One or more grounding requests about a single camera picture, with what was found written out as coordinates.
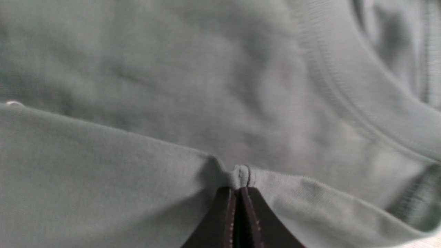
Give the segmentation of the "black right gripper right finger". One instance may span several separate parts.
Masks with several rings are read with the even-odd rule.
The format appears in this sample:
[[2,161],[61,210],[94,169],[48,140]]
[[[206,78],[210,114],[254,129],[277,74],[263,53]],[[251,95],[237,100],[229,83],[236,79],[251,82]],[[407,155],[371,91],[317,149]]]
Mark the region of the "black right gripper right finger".
[[240,189],[241,248],[304,248],[255,187]]

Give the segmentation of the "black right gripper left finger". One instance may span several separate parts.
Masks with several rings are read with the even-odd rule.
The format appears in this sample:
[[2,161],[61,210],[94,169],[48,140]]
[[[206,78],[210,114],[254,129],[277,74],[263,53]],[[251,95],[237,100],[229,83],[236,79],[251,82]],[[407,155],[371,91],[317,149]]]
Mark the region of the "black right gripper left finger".
[[234,190],[220,187],[214,202],[183,248],[233,248],[237,197]]

